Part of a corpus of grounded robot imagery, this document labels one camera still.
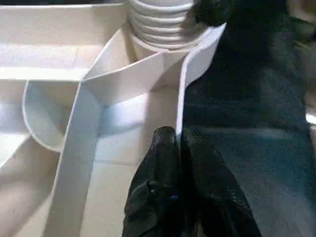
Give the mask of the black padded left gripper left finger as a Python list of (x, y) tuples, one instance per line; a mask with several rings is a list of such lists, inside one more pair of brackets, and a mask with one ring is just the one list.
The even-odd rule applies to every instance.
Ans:
[(173, 127), (158, 128), (138, 166), (124, 207), (122, 236), (179, 237), (181, 166)]

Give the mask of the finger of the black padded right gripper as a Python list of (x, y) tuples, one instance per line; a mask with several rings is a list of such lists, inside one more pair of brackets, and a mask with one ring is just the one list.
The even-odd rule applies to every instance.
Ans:
[(197, 0), (194, 6), (195, 19), (210, 27), (220, 26), (229, 20), (235, 4), (235, 0)]

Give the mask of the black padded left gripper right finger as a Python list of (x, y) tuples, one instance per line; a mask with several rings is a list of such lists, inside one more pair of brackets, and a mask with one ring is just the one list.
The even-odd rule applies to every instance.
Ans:
[(181, 159), (206, 237), (260, 237), (246, 196), (211, 140), (199, 130), (182, 132)]

